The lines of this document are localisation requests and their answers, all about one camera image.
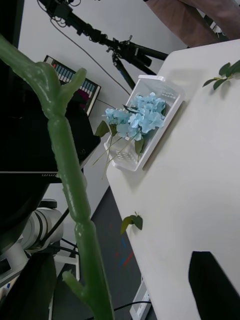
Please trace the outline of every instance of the pink pants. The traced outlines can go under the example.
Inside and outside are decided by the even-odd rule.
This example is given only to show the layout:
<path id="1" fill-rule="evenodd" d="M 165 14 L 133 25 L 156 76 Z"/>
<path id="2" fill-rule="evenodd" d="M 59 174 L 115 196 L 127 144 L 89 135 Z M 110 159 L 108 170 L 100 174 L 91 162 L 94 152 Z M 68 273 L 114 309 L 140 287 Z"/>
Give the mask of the pink pants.
<path id="1" fill-rule="evenodd" d="M 240 38 L 240 7 L 234 0 L 148 0 L 146 3 L 189 47 L 219 42 L 197 9 L 212 18 L 230 40 Z"/>

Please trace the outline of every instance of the tripod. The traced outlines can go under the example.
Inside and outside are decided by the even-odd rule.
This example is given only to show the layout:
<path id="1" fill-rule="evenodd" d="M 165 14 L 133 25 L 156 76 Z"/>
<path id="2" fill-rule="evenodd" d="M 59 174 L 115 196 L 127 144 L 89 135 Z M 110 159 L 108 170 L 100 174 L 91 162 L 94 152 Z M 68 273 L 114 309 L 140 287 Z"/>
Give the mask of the tripod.
<path id="1" fill-rule="evenodd" d="M 84 22 L 76 16 L 73 13 L 73 9 L 65 2 L 65 0 L 39 1 L 45 6 L 46 12 L 51 18 L 62 18 L 67 26 L 72 26 L 76 29 L 79 36 L 84 34 L 89 37 L 92 42 L 107 46 L 107 52 L 112 51 L 113 65 L 119 70 L 132 90 L 135 87 L 135 82 L 120 59 L 126 60 L 128 63 L 132 64 L 147 75 L 156 75 L 151 69 L 149 69 L 152 60 L 148 56 L 160 60 L 165 60 L 168 56 L 166 53 L 131 42 L 132 36 L 126 41 L 118 41 L 114 38 L 113 40 L 109 40 L 106 34 L 102 34 L 100 30 L 94 29 L 89 23 Z"/>

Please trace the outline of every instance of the table surface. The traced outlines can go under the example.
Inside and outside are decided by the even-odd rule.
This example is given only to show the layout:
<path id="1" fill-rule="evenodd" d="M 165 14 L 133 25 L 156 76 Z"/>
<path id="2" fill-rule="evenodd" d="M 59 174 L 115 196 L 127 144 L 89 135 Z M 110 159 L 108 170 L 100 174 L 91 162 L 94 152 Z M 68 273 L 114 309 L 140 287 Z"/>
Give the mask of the table surface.
<path id="1" fill-rule="evenodd" d="M 193 251 L 210 251 L 240 292 L 240 80 L 203 83 L 240 56 L 240 40 L 173 52 L 159 75 L 186 99 L 143 170 L 107 178 L 159 320 L 199 320 L 188 281 Z"/>

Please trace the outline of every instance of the white plastic basket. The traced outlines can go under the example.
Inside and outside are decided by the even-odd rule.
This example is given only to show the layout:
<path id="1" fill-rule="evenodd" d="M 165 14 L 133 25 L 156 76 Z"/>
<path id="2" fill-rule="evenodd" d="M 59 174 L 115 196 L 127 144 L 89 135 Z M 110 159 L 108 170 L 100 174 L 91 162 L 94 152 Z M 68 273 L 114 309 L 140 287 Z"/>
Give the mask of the white plastic basket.
<path id="1" fill-rule="evenodd" d="M 109 152 L 109 159 L 111 160 L 114 158 L 111 161 L 112 165 L 120 170 L 136 172 L 143 168 L 185 97 L 185 93 L 182 88 L 168 81 L 163 76 L 140 75 L 126 105 L 129 107 L 131 105 L 131 101 L 136 95 L 146 97 L 149 96 L 151 92 L 154 92 L 158 98 L 162 98 L 166 101 L 167 109 L 164 126 L 151 131 L 150 134 L 147 135 L 146 147 L 140 157 L 138 157 L 135 152 L 134 141 L 131 141 L 130 143 L 128 142 L 129 138 L 120 139 L 118 142 L 113 144 L 119 139 L 118 135 L 112 139 L 113 145 L 109 152 L 108 148 L 111 138 L 109 137 L 107 142 L 104 144 L 104 147 L 108 150 L 107 152 Z"/>

